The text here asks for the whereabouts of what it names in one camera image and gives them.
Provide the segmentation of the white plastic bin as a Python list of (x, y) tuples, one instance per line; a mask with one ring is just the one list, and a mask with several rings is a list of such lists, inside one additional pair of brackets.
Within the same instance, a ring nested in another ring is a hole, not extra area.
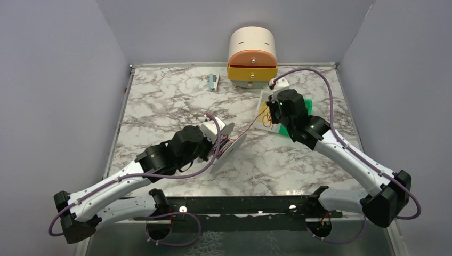
[(274, 124), (271, 121), (270, 110), (266, 105), (266, 102), (269, 100), (269, 96), (272, 96), (271, 92), (261, 90), (256, 108), (257, 119), (254, 122), (253, 127), (256, 129), (278, 134), (280, 124)]

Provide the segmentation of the green plastic bin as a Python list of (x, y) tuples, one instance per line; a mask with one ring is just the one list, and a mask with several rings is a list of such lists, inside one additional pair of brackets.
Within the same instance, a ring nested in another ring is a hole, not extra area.
[[(312, 114), (312, 104), (313, 104), (312, 100), (304, 99), (304, 104), (307, 109), (308, 115), (311, 115)], [(287, 137), (289, 136), (287, 129), (282, 125), (280, 125), (278, 134), (287, 136)]]

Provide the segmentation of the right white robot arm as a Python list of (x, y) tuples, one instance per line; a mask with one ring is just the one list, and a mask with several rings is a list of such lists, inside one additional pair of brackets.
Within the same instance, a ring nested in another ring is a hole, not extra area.
[(320, 187), (311, 195), (318, 211), (361, 213), (373, 224), (385, 228), (408, 204), (411, 175), (377, 164), (334, 132), (325, 119), (309, 115), (302, 95), (295, 89), (271, 95), (265, 104), (272, 122), (285, 127), (292, 141), (326, 156), (363, 187), (362, 190)]

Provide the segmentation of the white plastic cable spool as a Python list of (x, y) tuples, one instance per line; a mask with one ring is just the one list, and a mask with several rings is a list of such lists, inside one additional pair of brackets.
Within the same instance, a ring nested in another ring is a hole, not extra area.
[(221, 138), (223, 139), (221, 142), (221, 148), (219, 155), (214, 162), (210, 174), (214, 174), (218, 172), (221, 167), (234, 155), (234, 153), (240, 148), (240, 146), (244, 143), (247, 134), (243, 133), (237, 139), (231, 139), (230, 134), (234, 130), (235, 123), (228, 123), (221, 130)]

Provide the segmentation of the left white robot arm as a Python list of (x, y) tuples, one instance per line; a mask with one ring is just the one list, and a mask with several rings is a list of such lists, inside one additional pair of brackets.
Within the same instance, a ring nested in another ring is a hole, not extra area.
[(221, 141), (229, 134), (227, 125), (217, 119), (188, 125), (172, 139), (147, 147), (114, 175), (75, 193), (56, 193), (58, 213), (48, 234), (64, 236), (68, 244), (75, 244), (119, 221), (168, 214), (166, 198), (159, 189), (144, 196), (125, 195), (162, 179), (196, 177), (217, 166)]

